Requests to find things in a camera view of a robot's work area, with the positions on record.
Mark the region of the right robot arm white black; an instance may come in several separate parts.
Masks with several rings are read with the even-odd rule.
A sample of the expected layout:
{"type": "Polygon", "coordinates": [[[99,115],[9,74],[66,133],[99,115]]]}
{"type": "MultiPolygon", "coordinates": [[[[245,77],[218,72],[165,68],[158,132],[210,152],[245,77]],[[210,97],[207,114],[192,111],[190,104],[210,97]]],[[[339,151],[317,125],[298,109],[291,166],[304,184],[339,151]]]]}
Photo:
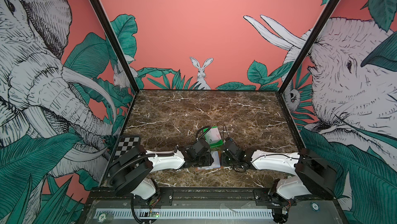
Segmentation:
{"type": "Polygon", "coordinates": [[[282,205],[294,198],[314,196],[324,200],[335,197],[336,169],[310,149],[296,153],[271,153],[258,149],[242,150],[231,138],[221,147],[228,166],[240,171],[272,170],[292,175],[277,179],[267,193],[267,199],[282,205]]]}

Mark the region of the brown leather card holder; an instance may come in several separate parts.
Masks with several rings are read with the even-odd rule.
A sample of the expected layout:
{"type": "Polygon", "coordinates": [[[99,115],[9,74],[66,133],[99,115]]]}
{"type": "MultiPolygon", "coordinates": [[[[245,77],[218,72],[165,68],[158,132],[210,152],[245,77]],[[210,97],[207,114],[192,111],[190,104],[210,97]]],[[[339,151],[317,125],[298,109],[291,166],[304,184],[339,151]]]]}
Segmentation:
{"type": "Polygon", "coordinates": [[[196,171],[207,171],[207,170],[220,169],[225,167],[229,167],[229,164],[225,160],[223,153],[220,151],[213,151],[211,152],[210,165],[204,167],[198,167],[196,168],[196,171]]]}

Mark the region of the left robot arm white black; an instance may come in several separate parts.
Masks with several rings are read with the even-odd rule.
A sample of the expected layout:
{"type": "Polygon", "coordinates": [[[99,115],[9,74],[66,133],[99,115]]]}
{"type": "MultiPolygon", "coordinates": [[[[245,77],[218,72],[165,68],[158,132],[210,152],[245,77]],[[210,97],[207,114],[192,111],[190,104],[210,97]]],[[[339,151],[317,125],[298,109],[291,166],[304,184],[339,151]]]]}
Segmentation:
{"type": "Polygon", "coordinates": [[[139,144],[109,165],[108,185],[118,197],[134,194],[147,200],[159,195],[157,184],[148,178],[150,173],[206,167],[213,162],[210,146],[204,139],[167,152],[149,151],[139,144]]]}

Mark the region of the green plastic tray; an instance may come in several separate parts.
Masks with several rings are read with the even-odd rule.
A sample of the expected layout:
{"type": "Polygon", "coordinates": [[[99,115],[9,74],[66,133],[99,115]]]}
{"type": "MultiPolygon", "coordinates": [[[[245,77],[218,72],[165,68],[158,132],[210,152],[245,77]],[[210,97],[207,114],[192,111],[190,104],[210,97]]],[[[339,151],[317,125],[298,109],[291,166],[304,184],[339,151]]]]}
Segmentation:
{"type": "Polygon", "coordinates": [[[217,126],[204,129],[204,138],[210,148],[217,148],[223,145],[223,140],[217,126]]]}

